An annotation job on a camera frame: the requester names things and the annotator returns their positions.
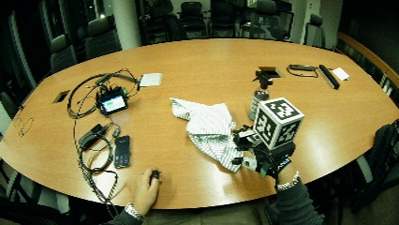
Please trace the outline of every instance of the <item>black and white marker cube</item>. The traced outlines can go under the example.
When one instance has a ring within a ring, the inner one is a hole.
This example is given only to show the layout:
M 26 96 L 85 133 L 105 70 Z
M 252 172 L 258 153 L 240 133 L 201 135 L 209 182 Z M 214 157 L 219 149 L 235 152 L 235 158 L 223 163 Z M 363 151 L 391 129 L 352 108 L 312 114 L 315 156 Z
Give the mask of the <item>black and white marker cube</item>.
M 259 102 L 252 130 L 268 150 L 292 142 L 304 115 L 283 98 Z

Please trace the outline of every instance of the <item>white cloth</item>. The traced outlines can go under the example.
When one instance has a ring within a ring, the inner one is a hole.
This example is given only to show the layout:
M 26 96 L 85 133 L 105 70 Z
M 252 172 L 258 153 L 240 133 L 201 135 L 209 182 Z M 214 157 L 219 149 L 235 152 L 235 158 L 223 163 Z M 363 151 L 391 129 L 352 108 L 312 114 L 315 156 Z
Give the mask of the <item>white cloth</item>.
M 232 165 L 231 160 L 242 157 L 243 153 L 236 151 L 232 141 L 235 123 L 226 104 L 207 106 L 177 98 L 170 100 L 173 115 L 189 120 L 186 131 L 198 149 L 236 173 L 239 165 Z

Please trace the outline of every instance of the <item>white card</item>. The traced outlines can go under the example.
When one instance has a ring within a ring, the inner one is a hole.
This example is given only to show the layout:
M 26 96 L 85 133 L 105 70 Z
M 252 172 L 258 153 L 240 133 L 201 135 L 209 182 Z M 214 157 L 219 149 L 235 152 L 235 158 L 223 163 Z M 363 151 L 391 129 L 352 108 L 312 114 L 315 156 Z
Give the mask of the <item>white card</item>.
M 157 86 L 161 85 L 162 73 L 146 73 L 142 75 L 139 86 Z
M 336 77 L 344 81 L 348 79 L 350 75 L 347 74 L 347 72 L 339 67 L 336 68 L 332 73 L 336 75 Z

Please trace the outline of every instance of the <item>sleeve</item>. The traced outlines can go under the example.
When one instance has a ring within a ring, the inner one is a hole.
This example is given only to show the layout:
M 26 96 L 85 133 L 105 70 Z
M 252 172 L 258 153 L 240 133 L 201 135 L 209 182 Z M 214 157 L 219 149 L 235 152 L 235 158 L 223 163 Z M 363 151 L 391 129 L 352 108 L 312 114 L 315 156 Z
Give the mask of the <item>sleeve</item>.
M 121 214 L 118 216 L 114 217 L 114 219 L 111 221 L 109 221 L 107 223 L 103 223 L 105 225 L 141 225 L 142 222 L 138 221 L 133 216 L 129 215 L 129 213 L 126 213 L 126 211 L 123 210 L 121 212 Z
M 308 189 L 298 178 L 291 188 L 276 191 L 279 224 L 323 224 L 323 217 L 318 215 L 311 203 Z

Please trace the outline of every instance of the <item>display screen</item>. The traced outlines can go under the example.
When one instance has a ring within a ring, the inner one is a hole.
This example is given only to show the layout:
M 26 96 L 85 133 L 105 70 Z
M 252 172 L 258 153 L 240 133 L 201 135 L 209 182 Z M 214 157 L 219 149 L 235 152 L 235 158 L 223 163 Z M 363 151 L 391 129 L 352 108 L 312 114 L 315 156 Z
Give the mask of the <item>display screen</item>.
M 121 96 L 113 97 L 102 102 L 105 112 L 111 113 L 121 108 L 126 108 L 125 100 Z

